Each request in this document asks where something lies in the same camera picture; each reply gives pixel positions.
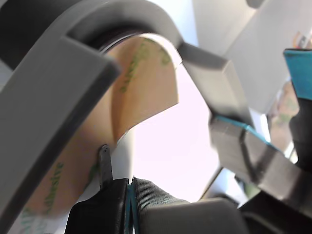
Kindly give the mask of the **long gripper finger with blue pad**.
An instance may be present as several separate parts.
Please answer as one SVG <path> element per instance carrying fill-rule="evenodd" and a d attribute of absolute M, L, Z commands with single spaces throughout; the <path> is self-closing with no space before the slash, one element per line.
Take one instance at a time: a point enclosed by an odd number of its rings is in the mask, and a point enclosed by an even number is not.
<path fill-rule="evenodd" d="M 222 167 L 299 212 L 312 210 L 312 176 L 250 125 L 217 116 L 211 138 Z"/>

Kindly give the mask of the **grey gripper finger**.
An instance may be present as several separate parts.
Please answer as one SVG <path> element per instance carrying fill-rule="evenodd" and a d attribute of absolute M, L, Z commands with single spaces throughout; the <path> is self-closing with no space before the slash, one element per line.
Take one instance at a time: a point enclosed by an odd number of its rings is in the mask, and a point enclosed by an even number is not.
<path fill-rule="evenodd" d="M 149 180 L 134 177 L 130 184 L 130 207 L 133 220 L 132 233 L 140 233 L 140 215 L 145 209 L 180 203 L 189 202 L 172 196 Z"/>

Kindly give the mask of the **black body of open gripper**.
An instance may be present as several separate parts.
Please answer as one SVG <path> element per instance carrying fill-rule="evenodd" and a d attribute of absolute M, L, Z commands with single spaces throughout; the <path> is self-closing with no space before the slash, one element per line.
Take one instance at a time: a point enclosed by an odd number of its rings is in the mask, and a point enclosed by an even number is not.
<path fill-rule="evenodd" d="M 260 192 L 240 207 L 251 234 L 310 234 L 312 218 Z"/>

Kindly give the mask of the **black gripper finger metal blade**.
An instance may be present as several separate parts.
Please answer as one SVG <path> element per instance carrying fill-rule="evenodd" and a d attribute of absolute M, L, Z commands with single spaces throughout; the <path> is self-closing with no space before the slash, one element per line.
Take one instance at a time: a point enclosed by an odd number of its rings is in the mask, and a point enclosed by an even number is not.
<path fill-rule="evenodd" d="M 113 179 L 108 145 L 100 148 L 98 161 L 100 190 L 72 207 L 66 234 L 122 234 L 125 231 L 128 179 Z"/>

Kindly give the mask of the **bent gripper finger with blue pad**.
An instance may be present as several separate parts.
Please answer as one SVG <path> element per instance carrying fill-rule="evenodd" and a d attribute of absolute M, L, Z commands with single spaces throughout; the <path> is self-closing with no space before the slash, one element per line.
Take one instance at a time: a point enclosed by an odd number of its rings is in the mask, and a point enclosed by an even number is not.
<path fill-rule="evenodd" d="M 289 126 L 298 155 L 297 166 L 312 169 L 312 51 L 286 49 L 283 52 L 294 88 L 299 111 Z"/>

